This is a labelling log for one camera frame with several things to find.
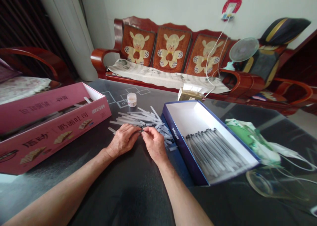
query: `glass tabletop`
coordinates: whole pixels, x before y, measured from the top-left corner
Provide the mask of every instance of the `glass tabletop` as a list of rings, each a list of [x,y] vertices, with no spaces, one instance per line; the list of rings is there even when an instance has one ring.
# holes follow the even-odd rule
[[[113,135],[107,128],[118,129],[119,126],[109,121],[115,121],[118,112],[134,110],[127,105],[126,95],[129,92],[137,94],[138,107],[150,110],[153,106],[159,115],[165,102],[177,100],[174,92],[108,80],[98,79],[89,86],[107,97],[112,116],[27,173],[20,176],[0,174],[0,224],[75,172],[110,143]],[[235,118],[252,122],[269,142],[279,143],[299,152],[310,162],[317,162],[317,140],[277,111],[211,99],[204,104],[222,121]],[[180,155],[176,156],[176,160],[181,160],[179,158]],[[283,165],[294,175],[307,174],[287,162]],[[188,177],[186,173],[180,175],[183,179]],[[190,187],[190,190],[215,225],[317,222],[301,211],[288,209],[275,199],[258,195],[244,175],[216,186]],[[116,159],[96,180],[70,225],[124,225],[128,221],[138,225],[174,225],[162,178],[141,139],[132,151]]]

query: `electric fan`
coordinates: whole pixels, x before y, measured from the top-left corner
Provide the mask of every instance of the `electric fan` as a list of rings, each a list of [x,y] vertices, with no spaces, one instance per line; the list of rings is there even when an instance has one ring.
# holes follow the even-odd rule
[[[224,69],[234,71],[233,64],[235,62],[242,62],[249,58],[251,58],[255,52],[259,49],[259,42],[256,38],[244,38],[239,40],[235,45],[231,48],[229,57],[232,62],[227,63],[227,67]]]

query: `pink cardboard box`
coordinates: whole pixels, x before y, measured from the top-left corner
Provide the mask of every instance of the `pink cardboard box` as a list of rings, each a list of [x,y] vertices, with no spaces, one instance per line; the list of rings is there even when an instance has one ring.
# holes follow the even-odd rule
[[[84,101],[93,101],[0,143],[0,173],[27,172],[111,116],[104,95],[80,82],[0,105],[0,134]]]

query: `finger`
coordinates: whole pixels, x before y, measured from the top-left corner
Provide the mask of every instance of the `finger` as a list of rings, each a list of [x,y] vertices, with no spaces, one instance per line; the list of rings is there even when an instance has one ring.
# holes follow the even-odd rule
[[[142,133],[142,137],[143,137],[143,140],[145,142],[145,144],[151,144],[151,142],[153,141],[153,137],[150,136],[146,131],[143,131]]]
[[[146,131],[146,132],[148,132],[148,131],[149,131],[149,126],[144,127],[143,130]]]
[[[157,136],[160,135],[160,133],[159,133],[159,132],[157,131],[157,129],[154,128],[154,127],[149,127],[149,126],[148,126],[148,130],[145,130],[145,129],[144,129],[144,131],[150,132],[154,137],[157,137]]]
[[[126,129],[129,128],[129,126],[130,126],[130,124],[125,123],[125,124],[121,125],[121,127],[118,130],[125,131]]]
[[[128,149],[131,149],[133,147],[133,145],[135,144],[135,142],[136,142],[136,140],[138,139],[139,136],[140,136],[140,133],[134,133],[131,136],[131,138],[130,138],[128,144],[127,144]]]
[[[140,127],[136,127],[134,125],[131,125],[125,132],[124,134],[130,138],[130,136],[134,133],[134,132],[137,132],[137,131],[140,131],[142,130]]]

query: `small plastic jar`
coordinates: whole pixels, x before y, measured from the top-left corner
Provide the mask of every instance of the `small plastic jar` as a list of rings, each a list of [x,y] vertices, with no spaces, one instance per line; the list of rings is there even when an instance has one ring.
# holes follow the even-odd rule
[[[128,105],[130,107],[135,107],[136,106],[136,94],[135,93],[129,93],[126,96],[127,100],[128,100]]]

